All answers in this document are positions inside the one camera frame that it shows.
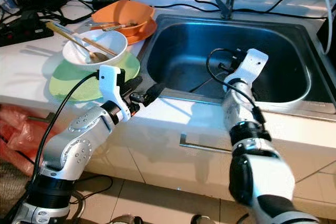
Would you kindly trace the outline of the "white handled spoon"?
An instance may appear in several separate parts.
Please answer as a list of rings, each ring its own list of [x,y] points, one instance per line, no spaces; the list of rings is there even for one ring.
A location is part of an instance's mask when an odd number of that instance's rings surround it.
[[[96,51],[91,51],[87,49],[86,46],[84,46],[84,42],[88,42],[90,46],[94,46],[98,49],[103,50],[104,47],[100,46],[100,44],[98,44],[97,42],[89,38],[86,38],[80,35],[79,33],[74,33],[72,36],[74,37],[74,43],[79,47],[80,50],[82,50],[88,56],[89,63],[101,63],[109,59],[106,54],[96,52]]]

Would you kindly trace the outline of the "white bowl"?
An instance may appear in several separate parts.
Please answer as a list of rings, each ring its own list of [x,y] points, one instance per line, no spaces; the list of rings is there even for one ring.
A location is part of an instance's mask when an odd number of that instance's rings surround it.
[[[108,56],[107,61],[94,63],[91,61],[89,53],[87,53],[86,50],[74,42],[68,41],[62,49],[62,55],[65,61],[80,70],[96,71],[102,65],[119,67],[127,60],[128,53],[125,53],[125,50],[127,49],[128,41],[122,33],[116,30],[104,31],[102,29],[95,29],[80,33],[80,35],[81,38],[90,39],[116,53],[116,56],[106,54],[106,56]]]

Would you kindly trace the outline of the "green plate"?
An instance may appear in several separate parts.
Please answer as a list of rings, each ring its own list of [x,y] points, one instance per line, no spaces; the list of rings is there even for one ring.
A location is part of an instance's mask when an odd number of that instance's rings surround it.
[[[133,53],[127,52],[124,53],[124,61],[117,66],[125,70],[125,80],[128,81],[138,75],[141,63]],[[90,71],[81,70],[63,59],[50,78],[49,92],[55,99],[61,101],[79,81],[89,74],[91,74]],[[101,98],[99,81],[91,78],[75,90],[69,101],[86,102]]]

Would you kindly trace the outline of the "stainless steel sink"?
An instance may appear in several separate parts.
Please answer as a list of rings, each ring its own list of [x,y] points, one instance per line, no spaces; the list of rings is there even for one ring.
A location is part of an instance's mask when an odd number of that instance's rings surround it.
[[[161,14],[157,30],[141,51],[142,73],[165,83],[164,97],[219,104],[223,87],[209,79],[223,78],[231,54],[225,50],[258,49],[269,56],[252,85],[255,102],[267,112],[331,118],[336,116],[336,86],[327,78],[307,30],[297,24],[224,20]]]

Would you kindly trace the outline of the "orange plate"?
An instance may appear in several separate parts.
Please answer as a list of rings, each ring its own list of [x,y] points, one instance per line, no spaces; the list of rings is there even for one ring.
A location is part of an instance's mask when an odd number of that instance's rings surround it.
[[[127,38],[128,45],[132,45],[153,35],[153,33],[156,32],[156,29],[158,28],[157,26],[158,25],[156,24],[156,21],[150,19],[144,25],[120,28],[116,29],[116,31],[122,33]]]

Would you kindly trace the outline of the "white cabinet door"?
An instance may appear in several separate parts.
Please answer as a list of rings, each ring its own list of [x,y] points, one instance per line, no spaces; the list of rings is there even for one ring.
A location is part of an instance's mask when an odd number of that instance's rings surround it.
[[[58,100],[44,102],[40,100],[2,97],[1,105],[2,104],[21,106],[31,111],[35,111],[40,115],[46,115],[47,113],[55,113],[60,102],[58,102]],[[72,120],[86,113],[90,108],[100,106],[100,104],[99,100],[89,102],[68,102],[58,117],[53,133],[50,135],[54,136],[66,132],[69,123]],[[136,162],[128,149],[128,143],[133,140],[131,133],[137,132],[137,130],[141,128],[140,123],[143,118],[144,115],[142,114],[139,118],[132,117],[129,121],[121,122],[116,125],[113,132],[91,153],[91,159],[82,173],[84,175],[89,173],[102,174],[122,178],[124,180],[143,182],[144,180],[141,176],[141,172],[137,168]]]

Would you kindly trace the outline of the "metal fork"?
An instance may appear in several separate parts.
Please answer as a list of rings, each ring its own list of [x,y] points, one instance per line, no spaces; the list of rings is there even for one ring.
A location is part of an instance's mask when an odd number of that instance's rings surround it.
[[[112,23],[96,23],[96,22],[88,22],[85,23],[86,27],[90,27],[91,29],[103,29],[106,27],[113,27],[113,26],[119,26],[120,23],[112,22]]]

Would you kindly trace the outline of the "orange bowl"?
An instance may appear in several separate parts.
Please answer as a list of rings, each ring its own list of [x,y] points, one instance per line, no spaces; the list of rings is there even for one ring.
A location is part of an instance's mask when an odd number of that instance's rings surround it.
[[[120,23],[135,22],[144,25],[153,18],[154,8],[144,3],[130,0],[120,0],[99,9],[91,16],[91,22],[96,23]]]

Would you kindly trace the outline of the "flat black power adapter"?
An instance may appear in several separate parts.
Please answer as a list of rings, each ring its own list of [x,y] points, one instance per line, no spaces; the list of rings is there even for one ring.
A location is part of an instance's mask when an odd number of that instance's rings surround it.
[[[109,6],[110,4],[116,3],[120,0],[91,0],[90,4],[93,8],[93,10],[99,10],[106,6]]]

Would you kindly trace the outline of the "white drawer front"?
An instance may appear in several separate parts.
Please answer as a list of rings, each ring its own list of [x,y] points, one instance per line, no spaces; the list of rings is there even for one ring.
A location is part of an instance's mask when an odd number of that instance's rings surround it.
[[[145,183],[231,200],[231,154],[181,147],[187,142],[231,150],[221,109],[160,111],[141,115],[141,128],[128,143]],[[268,113],[272,144],[296,180],[293,202],[310,214],[336,220],[336,123]]]

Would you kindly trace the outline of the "black power strip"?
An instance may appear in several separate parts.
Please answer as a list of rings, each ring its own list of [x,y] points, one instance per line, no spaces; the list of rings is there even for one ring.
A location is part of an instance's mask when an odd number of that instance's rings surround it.
[[[52,37],[54,32],[39,19],[17,19],[0,27],[0,47]]]

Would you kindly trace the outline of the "red plastic bag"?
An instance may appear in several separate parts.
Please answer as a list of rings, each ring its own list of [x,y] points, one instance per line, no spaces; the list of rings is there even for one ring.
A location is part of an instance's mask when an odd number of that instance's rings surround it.
[[[38,145],[48,123],[29,120],[13,126],[0,120],[0,157],[26,173],[33,171]]]

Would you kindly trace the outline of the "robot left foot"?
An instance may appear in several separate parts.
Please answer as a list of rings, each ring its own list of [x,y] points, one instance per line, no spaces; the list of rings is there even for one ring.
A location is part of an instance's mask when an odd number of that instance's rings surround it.
[[[125,214],[111,219],[108,224],[144,224],[144,221],[139,216]]]

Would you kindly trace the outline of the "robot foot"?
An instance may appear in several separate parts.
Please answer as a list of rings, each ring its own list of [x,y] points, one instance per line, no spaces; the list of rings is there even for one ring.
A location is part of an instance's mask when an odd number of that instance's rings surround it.
[[[125,214],[111,219],[108,224],[144,224],[144,221],[139,216]]]
[[[190,220],[190,224],[216,224],[216,222],[206,215],[194,215]]]

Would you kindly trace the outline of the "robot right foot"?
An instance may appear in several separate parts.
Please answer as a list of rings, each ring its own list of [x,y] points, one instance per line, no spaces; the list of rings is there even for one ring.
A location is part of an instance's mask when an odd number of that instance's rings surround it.
[[[194,215],[190,220],[190,224],[216,224],[216,222],[206,215]]]

